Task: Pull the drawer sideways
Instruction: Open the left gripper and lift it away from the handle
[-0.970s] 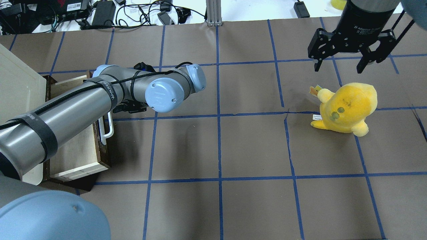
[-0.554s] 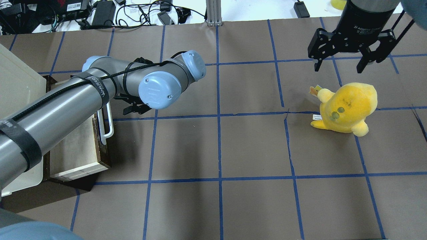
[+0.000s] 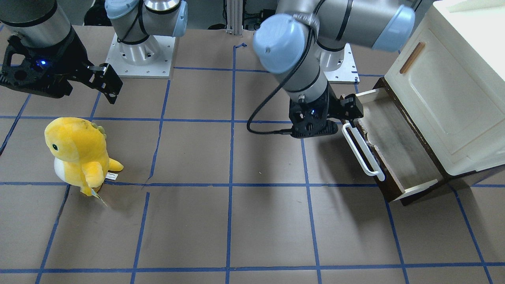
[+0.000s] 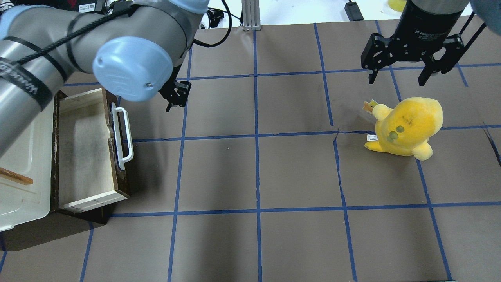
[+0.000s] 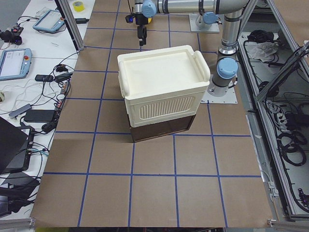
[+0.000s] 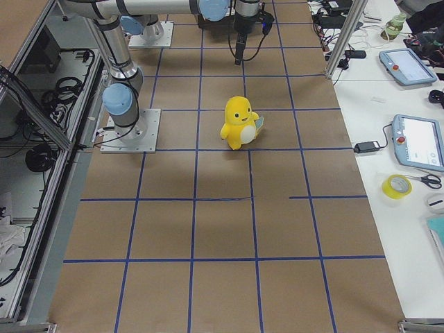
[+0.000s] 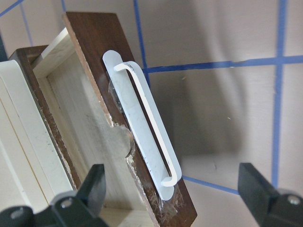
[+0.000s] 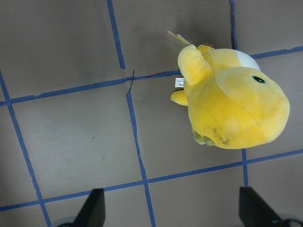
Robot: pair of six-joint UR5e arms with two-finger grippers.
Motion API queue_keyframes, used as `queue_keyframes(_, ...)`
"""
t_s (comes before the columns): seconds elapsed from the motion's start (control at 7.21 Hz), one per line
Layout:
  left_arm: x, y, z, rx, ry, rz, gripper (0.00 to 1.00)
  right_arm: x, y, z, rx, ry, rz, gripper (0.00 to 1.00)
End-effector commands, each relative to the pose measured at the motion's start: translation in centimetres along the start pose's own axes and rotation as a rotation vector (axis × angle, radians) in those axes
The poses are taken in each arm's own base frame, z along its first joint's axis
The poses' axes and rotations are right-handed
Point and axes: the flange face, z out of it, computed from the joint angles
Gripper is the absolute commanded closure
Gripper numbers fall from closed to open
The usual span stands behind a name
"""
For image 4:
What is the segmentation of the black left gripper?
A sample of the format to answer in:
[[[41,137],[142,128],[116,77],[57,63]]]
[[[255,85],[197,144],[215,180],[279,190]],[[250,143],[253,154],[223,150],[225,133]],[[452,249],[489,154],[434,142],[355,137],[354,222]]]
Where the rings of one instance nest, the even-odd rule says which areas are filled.
[[[192,83],[177,81],[177,73],[172,73],[158,93],[168,102],[165,112],[170,112],[172,107],[186,107]]]

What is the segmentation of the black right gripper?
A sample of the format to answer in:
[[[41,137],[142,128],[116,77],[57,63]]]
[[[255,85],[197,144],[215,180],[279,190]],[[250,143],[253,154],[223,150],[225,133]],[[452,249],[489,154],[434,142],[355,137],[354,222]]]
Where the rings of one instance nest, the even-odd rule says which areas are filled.
[[[419,86],[437,72],[450,71],[469,47],[461,34],[451,34],[467,4],[467,0],[408,0],[393,35],[371,34],[362,52],[368,83],[374,84],[379,70],[395,62],[423,62]]]

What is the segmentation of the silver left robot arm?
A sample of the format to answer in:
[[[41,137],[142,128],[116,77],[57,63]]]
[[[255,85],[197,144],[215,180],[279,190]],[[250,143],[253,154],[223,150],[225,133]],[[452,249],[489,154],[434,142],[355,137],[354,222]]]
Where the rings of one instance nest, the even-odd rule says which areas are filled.
[[[127,101],[168,98],[207,0],[134,0],[109,16],[20,5],[1,15],[1,154],[75,72]]]

